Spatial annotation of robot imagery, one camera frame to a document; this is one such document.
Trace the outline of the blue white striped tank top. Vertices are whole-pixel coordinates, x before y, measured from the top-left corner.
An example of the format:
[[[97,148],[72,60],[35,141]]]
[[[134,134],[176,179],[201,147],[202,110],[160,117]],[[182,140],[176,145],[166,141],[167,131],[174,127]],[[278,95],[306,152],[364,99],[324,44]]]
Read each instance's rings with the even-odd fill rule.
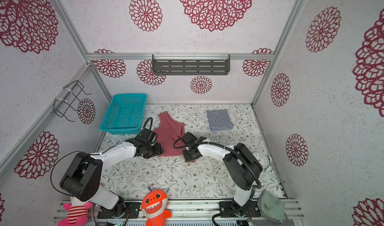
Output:
[[[227,109],[208,110],[207,117],[212,131],[230,130],[234,127]]]

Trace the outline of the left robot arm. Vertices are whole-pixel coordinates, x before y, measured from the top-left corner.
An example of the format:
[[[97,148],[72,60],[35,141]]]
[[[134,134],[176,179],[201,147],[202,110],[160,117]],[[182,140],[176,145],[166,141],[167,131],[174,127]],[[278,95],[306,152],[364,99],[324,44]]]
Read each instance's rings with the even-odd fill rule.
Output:
[[[102,172],[128,158],[161,155],[163,150],[157,137],[154,131],[142,129],[136,137],[104,152],[77,153],[60,181],[60,188],[82,202],[99,205],[111,218],[122,217],[126,208],[124,199],[100,185]]]

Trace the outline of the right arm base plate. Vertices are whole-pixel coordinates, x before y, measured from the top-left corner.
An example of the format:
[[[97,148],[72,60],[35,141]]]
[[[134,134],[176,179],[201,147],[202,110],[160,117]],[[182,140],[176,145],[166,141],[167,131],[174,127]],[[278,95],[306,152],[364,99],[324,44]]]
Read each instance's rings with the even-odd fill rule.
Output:
[[[243,206],[242,210],[235,212],[240,208],[240,206],[232,201],[219,202],[219,214],[222,218],[259,218],[261,216],[257,201],[251,201],[247,206]]]

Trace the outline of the maroon tank top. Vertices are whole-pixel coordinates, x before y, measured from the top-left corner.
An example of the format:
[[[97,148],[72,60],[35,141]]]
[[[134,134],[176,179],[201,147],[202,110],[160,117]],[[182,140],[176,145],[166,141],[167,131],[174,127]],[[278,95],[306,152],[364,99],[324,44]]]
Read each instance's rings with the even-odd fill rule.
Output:
[[[160,124],[155,133],[158,135],[157,142],[163,149],[160,157],[183,155],[185,149],[175,149],[173,145],[177,139],[185,135],[185,124],[174,120],[167,111],[160,113],[159,119]]]

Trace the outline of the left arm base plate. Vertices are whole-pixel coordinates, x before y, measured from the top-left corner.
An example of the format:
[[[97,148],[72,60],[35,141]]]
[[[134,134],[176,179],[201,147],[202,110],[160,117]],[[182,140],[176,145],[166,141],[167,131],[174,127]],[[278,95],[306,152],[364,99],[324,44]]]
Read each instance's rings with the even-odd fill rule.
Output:
[[[141,203],[138,202],[118,202],[111,210],[100,207],[98,219],[137,219],[140,213]]]

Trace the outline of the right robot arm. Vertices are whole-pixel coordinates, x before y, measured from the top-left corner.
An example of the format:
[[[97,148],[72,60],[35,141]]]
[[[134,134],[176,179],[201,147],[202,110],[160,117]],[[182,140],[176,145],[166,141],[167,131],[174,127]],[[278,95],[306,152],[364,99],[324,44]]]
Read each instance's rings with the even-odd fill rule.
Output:
[[[236,185],[232,199],[233,210],[244,207],[254,198],[256,189],[261,189],[259,180],[263,167],[251,151],[242,143],[235,146],[225,146],[211,142],[205,137],[195,137],[186,133],[174,142],[175,149],[183,150],[186,162],[195,161],[200,157],[210,157],[225,164],[226,169]]]

